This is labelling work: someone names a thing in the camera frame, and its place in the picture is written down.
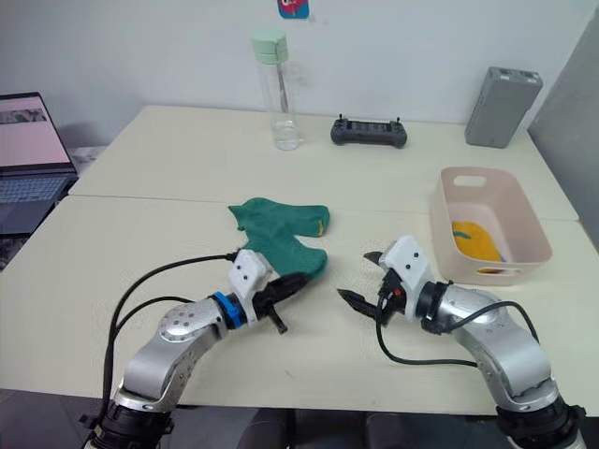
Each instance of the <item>yellow cloth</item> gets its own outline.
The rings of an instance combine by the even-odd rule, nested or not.
[[[502,262],[490,234],[479,224],[472,222],[453,222],[453,239],[464,254],[480,260]]]

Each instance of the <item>white table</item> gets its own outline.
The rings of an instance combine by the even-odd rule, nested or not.
[[[477,370],[393,364],[376,344],[373,322],[335,292],[345,287],[374,298],[382,271],[361,255],[384,249],[400,234],[415,234],[434,264],[428,216],[330,211],[329,232],[308,240],[329,252],[326,274],[279,307],[289,332],[279,336],[264,322],[229,333],[198,364],[183,402],[494,413]],[[599,257],[576,222],[542,225],[553,258],[527,281],[490,290],[526,308],[565,400],[598,415]],[[67,198],[0,276],[0,387],[99,396],[109,318],[126,287],[156,266],[244,242],[226,203]],[[129,307],[166,294],[200,299],[226,289],[227,270],[226,262],[212,262],[163,273],[144,284]],[[155,305],[124,330],[116,384],[167,307]],[[386,339],[406,357],[469,356],[451,337],[426,334],[400,315]]]
[[[240,203],[265,196],[289,204],[427,213],[445,167],[514,174],[539,218],[577,215],[524,130],[505,149],[467,145],[463,126],[406,123],[407,146],[330,141],[330,117],[299,117],[306,142],[274,149],[265,114],[148,107],[71,189],[72,195]]]

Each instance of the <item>plastic water bottle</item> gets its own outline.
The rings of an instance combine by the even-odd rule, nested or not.
[[[289,53],[285,33],[262,30],[252,34],[252,47],[258,62],[258,75],[274,144],[280,150],[295,150],[301,143],[287,83]]]

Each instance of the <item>green sock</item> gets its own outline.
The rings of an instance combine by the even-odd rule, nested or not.
[[[295,236],[320,237],[329,226],[325,206],[289,206],[266,198],[252,198],[228,207],[245,231],[245,249],[262,253],[281,275],[301,271],[320,276],[327,265],[324,250],[308,248]]]

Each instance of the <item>laptop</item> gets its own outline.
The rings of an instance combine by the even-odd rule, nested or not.
[[[0,95],[0,236],[33,234],[76,179],[41,95]]]

